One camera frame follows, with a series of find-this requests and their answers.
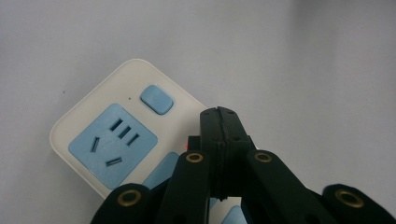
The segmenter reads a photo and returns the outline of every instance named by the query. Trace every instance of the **power strip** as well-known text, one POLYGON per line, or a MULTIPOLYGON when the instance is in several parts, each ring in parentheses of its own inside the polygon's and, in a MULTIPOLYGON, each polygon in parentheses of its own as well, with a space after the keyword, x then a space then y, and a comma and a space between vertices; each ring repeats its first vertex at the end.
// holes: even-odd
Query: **power strip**
MULTIPOLYGON (((126 183, 152 189, 172 175, 188 136, 199 135, 205 109, 150 63, 131 60, 60 118, 49 140, 104 198, 126 183)), ((238 204, 212 200, 210 220, 233 223, 238 204)))

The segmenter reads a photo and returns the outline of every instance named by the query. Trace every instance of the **power switch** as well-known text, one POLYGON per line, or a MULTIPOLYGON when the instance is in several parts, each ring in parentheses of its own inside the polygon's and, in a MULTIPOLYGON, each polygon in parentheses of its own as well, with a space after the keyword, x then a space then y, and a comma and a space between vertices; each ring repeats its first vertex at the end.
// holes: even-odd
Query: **power switch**
POLYGON ((166 114, 173 106, 172 98, 157 86, 148 86, 140 99, 159 115, 166 114))

